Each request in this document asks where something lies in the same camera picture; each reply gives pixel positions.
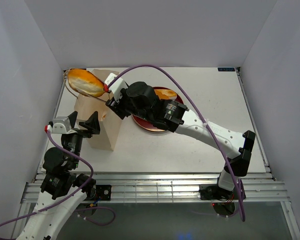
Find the metal serving tongs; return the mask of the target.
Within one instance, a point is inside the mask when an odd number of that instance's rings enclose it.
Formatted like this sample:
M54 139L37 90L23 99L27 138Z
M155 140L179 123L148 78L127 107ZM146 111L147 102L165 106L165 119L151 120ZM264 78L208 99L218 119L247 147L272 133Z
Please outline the metal serving tongs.
M100 82L92 83L92 82L80 81L78 84L75 85L74 89L76 92L78 92L79 94L85 97L97 99L104 103L107 101L101 99L101 96L103 96L104 94L108 94L108 92L106 92L105 90L105 85L103 83Z

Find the large round orange bun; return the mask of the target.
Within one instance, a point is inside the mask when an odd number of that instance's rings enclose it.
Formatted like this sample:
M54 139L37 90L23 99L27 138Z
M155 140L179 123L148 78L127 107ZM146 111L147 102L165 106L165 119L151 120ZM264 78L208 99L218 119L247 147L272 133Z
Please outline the large round orange bun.
M72 68L67 72L68 85L86 97L100 97L105 93L104 83L90 71Z

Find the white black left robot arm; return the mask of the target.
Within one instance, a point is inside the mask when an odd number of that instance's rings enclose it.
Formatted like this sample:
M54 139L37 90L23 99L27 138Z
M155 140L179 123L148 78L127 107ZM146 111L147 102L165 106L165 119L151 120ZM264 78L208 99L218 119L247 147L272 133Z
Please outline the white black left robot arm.
M92 175L77 175L72 171L79 165L83 139L100 133L98 112L79 122L81 128L75 127L77 115L74 111L56 117L45 126L49 138L52 134L61 136L61 144L55 143L44 154L45 177L33 216L29 217L19 240L55 240L76 207L96 195Z

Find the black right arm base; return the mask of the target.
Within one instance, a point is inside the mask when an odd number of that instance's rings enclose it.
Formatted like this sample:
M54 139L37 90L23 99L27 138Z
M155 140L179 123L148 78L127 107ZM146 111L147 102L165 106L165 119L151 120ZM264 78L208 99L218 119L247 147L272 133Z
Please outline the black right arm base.
M229 202L230 200L239 199L239 195L236 191L236 188L230 191L219 187L217 184L200 184L198 191L200 194L199 198L201 200L216 200L222 202Z

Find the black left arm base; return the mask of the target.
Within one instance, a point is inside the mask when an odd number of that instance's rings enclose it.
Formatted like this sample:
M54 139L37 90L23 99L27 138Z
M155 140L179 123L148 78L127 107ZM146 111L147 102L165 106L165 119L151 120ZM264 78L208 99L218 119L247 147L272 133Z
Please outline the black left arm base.
M90 195L87 197L88 201L110 201L112 194L112 185L96 185L92 188Z

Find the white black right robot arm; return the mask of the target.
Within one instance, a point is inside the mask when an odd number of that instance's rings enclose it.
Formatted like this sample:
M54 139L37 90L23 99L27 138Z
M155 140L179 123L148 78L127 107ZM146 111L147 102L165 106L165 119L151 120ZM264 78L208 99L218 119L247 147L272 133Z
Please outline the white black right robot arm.
M113 93L106 102L121 119L130 115L150 123L155 128L189 136L215 149L222 148L229 163L221 171L217 184L204 190L212 199L227 199L234 193L235 182L247 175L256 134L231 131L211 121L204 122L186 105L173 99L160 99L153 87L138 81L131 85L121 78L115 83L105 82Z

